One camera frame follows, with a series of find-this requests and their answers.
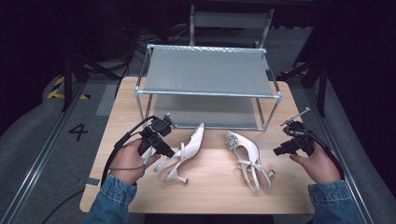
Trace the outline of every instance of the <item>denim jacket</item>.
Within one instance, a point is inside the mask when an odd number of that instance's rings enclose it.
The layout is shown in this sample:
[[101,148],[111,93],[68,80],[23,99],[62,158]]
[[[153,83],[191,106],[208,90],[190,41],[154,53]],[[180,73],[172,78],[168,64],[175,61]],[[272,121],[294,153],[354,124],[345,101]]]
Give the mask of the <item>denim jacket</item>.
[[[84,223],[128,223],[128,204],[137,187],[108,175]],[[314,223],[360,223],[359,213],[344,181],[308,186],[315,207]]]

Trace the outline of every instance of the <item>high heel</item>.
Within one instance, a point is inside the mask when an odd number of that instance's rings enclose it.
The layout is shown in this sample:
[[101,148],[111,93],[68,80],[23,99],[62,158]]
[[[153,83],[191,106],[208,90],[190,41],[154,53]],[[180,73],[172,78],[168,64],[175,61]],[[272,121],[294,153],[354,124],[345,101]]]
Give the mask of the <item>high heel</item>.
[[238,158],[239,168],[242,170],[244,178],[251,191],[258,193],[260,189],[270,189],[270,177],[275,172],[271,170],[270,172],[265,173],[260,162],[259,149],[256,144],[245,136],[232,131],[228,131],[226,133],[226,138],[226,144]]
[[181,163],[192,158],[198,153],[199,149],[201,148],[202,139],[204,138],[204,131],[205,131],[205,124],[201,123],[195,129],[194,133],[191,135],[190,142],[186,146],[184,146],[184,143],[181,143],[180,150],[177,153],[175,153],[175,155],[172,158],[170,159],[167,158],[165,161],[160,162],[154,168],[154,172],[158,173],[161,170],[163,170],[165,167],[167,167],[172,161],[180,160],[172,169],[172,171],[169,173],[168,177],[165,178],[165,181],[178,179],[183,183],[187,183],[188,179],[181,177],[177,174],[177,168],[181,165]]

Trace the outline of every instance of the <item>yellow black tape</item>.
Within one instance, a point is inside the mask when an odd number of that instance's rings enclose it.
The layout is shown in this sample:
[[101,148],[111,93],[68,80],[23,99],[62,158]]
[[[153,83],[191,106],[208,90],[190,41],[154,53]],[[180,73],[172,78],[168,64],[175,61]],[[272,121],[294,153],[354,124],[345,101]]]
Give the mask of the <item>yellow black tape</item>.
[[[52,87],[47,98],[57,98],[57,99],[64,99],[63,93],[58,93],[59,88],[61,87],[62,83],[64,82],[64,75],[60,75],[58,80],[56,80],[55,84]],[[89,100],[91,96],[89,94],[82,94],[79,99],[80,100]]]

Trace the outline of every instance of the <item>wooden table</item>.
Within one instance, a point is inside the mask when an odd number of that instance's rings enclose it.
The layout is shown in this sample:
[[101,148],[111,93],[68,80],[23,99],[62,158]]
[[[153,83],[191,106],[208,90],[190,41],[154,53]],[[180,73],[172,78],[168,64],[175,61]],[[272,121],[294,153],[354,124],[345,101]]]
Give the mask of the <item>wooden table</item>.
[[[101,178],[114,144],[141,121],[134,97],[136,81],[137,77],[126,77],[121,82],[92,167],[92,178]],[[155,163],[137,181],[138,191],[129,211],[146,214],[313,214],[307,191],[307,185],[313,181],[288,155],[276,156],[273,152],[281,143],[290,140],[279,124],[298,114],[289,86],[284,82],[278,82],[278,85],[283,98],[268,130],[239,131],[259,147],[264,169],[276,172],[271,177],[273,186],[270,190],[262,190],[256,195],[249,189],[236,166],[235,155],[226,147],[226,130],[205,130],[200,152],[178,169],[180,176],[189,179],[188,184],[178,180],[165,182],[173,166],[154,173]],[[191,132],[189,129],[173,129],[164,141],[177,151],[181,142],[185,145],[190,142]],[[99,187],[85,189],[80,203],[83,212],[90,210],[98,191]]]

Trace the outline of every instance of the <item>human hand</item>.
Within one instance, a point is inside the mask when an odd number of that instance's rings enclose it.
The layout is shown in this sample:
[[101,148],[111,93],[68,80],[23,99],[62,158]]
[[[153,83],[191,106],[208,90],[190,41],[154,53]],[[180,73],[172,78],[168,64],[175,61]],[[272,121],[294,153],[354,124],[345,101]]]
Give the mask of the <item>human hand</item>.
[[290,154],[290,158],[302,165],[311,179],[318,184],[341,180],[337,168],[324,149],[316,142],[314,142],[314,149],[315,151],[310,157]]
[[141,144],[142,139],[139,138],[122,146],[110,165],[110,173],[129,185],[134,184],[143,176],[145,169],[161,157],[160,154],[152,155],[148,160],[148,164],[143,167],[144,159],[137,152]]

